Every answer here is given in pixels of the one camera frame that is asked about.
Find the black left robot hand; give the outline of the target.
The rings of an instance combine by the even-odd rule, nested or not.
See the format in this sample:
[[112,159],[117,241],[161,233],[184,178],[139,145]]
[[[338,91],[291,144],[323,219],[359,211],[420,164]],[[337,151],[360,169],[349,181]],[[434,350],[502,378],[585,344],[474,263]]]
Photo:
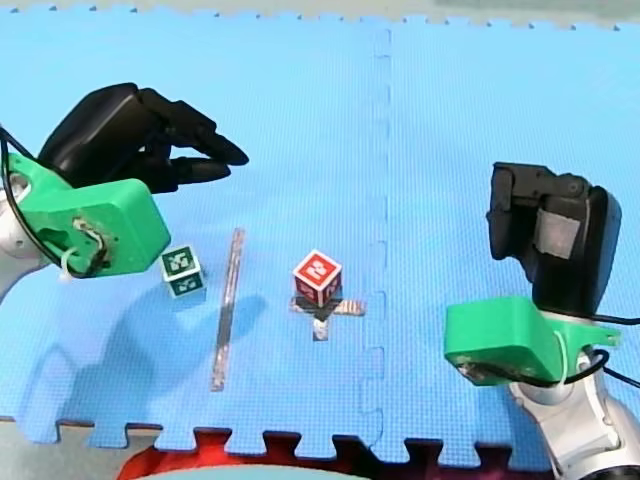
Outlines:
[[249,158],[190,104],[121,83],[82,98],[49,135],[37,161],[75,188],[137,179],[160,194],[226,178]]

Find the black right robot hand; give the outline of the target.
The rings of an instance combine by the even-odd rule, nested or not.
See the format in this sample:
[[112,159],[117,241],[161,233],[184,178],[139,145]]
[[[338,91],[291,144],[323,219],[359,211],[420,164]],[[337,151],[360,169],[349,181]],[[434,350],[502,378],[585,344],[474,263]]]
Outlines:
[[497,162],[491,176],[489,244],[517,260],[541,310],[588,318],[610,278],[621,207],[605,188],[545,166]]

